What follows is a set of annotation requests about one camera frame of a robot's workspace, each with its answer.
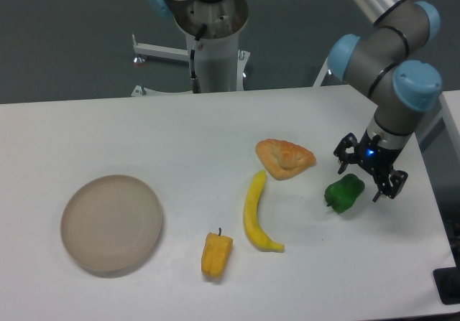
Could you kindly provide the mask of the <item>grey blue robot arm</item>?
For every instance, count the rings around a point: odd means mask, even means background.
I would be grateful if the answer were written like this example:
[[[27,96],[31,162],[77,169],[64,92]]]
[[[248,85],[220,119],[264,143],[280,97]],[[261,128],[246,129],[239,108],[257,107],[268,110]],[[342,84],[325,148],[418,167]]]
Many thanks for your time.
[[[249,17],[246,0],[148,0],[172,16],[186,38],[185,61],[191,90],[212,93],[241,90],[243,68],[239,33]],[[408,176],[393,165],[425,112],[441,92],[442,79],[431,65],[410,55],[438,33],[440,16],[431,4],[410,0],[354,0],[374,26],[360,38],[341,37],[327,66],[377,110],[362,138],[345,136],[334,150],[340,168],[350,164],[369,173],[378,196],[396,197]]]

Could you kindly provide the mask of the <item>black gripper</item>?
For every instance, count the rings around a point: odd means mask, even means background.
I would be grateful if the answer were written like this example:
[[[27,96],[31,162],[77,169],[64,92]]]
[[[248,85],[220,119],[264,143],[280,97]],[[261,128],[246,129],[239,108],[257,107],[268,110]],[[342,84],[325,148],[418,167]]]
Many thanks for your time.
[[[333,155],[339,161],[339,175],[350,164],[359,164],[372,175],[377,186],[377,192],[372,198],[375,203],[381,196],[395,199],[403,189],[408,173],[396,170],[394,163],[404,147],[404,136],[367,129],[359,142],[352,133],[343,137]]]

